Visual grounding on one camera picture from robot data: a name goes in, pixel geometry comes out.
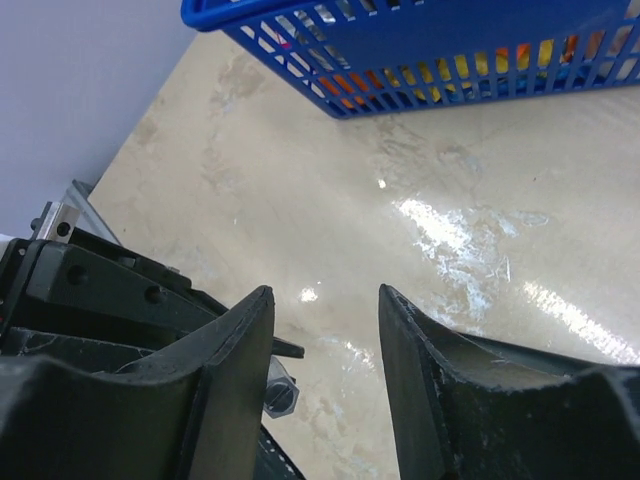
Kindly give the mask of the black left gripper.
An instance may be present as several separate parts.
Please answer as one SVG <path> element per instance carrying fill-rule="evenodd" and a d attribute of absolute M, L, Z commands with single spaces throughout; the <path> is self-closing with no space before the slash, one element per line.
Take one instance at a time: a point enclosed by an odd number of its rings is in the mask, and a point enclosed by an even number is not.
<path fill-rule="evenodd" d="M 1 354 L 116 372 L 227 309 L 185 276 L 77 231 L 67 243 L 1 239 Z"/>

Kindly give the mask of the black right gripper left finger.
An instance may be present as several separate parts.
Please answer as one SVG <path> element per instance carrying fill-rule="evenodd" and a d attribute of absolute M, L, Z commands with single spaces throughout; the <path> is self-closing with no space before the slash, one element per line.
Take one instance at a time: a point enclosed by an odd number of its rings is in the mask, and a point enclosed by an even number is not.
<path fill-rule="evenodd" d="M 5 479 L 249 479 L 274 329 L 261 286 L 119 373 L 1 362 Z"/>

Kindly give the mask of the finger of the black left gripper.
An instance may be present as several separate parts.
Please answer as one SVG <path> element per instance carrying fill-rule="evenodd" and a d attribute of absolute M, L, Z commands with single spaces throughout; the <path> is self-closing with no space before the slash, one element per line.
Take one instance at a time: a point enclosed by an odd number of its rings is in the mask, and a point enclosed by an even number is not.
<path fill-rule="evenodd" d="M 301 345 L 274 337 L 272 341 L 272 354 L 285 358 L 303 359 L 304 348 Z"/>

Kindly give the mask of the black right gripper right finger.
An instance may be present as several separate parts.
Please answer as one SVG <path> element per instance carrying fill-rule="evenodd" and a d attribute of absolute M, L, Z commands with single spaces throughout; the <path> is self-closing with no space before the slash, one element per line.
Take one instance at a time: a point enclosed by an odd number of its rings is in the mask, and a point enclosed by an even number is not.
<path fill-rule="evenodd" d="M 635 479 L 639 370 L 453 331 L 379 289 L 404 479 Z"/>

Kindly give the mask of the black remote control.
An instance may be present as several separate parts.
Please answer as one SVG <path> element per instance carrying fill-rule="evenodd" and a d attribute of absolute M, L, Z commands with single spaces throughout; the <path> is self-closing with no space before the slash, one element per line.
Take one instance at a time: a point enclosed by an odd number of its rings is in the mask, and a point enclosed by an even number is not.
<path fill-rule="evenodd" d="M 295 465 L 275 438 L 262 425 L 253 474 L 254 480 L 305 480 L 301 470 Z"/>

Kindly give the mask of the blue plastic shopping basket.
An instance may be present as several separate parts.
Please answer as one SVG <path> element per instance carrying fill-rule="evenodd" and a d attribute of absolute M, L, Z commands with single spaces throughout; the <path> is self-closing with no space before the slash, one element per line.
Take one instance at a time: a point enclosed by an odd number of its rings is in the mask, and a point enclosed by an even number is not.
<path fill-rule="evenodd" d="M 635 1 L 192 0 L 180 12 L 339 119 L 639 81 Z"/>

